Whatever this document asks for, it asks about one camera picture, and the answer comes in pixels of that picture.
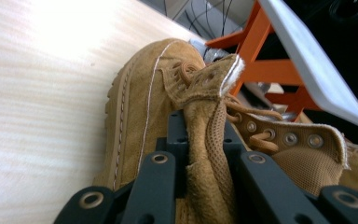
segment orange stand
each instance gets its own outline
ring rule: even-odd
[[[214,49],[227,49],[237,45],[237,53],[245,60],[245,69],[242,72],[231,94],[237,95],[244,82],[279,83],[298,86],[296,93],[268,93],[266,97],[273,104],[288,105],[286,111],[298,115],[304,108],[320,110],[308,94],[305,86],[290,59],[257,60],[264,42],[274,30],[269,18],[258,1],[252,8],[242,31],[232,35],[225,35],[206,42]]]

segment table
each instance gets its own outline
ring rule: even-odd
[[[135,0],[0,0],[0,223],[52,223],[91,185],[114,76],[167,37],[200,39]]]

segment orange metal frame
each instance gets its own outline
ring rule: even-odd
[[[237,95],[244,82],[279,83],[282,85],[298,86],[295,93],[267,93],[266,97],[273,103],[288,105],[286,111],[298,115],[304,108],[320,110],[308,94],[300,75],[290,59],[257,60],[257,55],[263,47],[273,27],[268,16],[255,1],[252,12],[242,31],[225,35],[206,42],[214,49],[227,49],[237,46],[237,53],[245,60],[246,68],[238,79],[231,94]]]

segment dark object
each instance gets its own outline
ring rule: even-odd
[[[358,99],[358,0],[285,0],[285,3],[308,26]],[[287,57],[279,38],[269,35],[258,59]],[[326,112],[305,113],[313,122],[330,124],[358,144],[358,126]]]
[[[113,192],[89,187],[75,194],[54,223],[174,223],[179,180],[187,165],[182,111],[170,115],[167,138],[159,138],[134,182]],[[224,150],[233,176],[241,223],[358,223],[358,192],[326,187],[319,198],[299,189],[274,160],[248,152],[227,122]]]

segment wooden table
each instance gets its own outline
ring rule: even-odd
[[[166,37],[200,39],[134,0],[0,1],[0,223],[52,223],[91,185],[114,76]]]

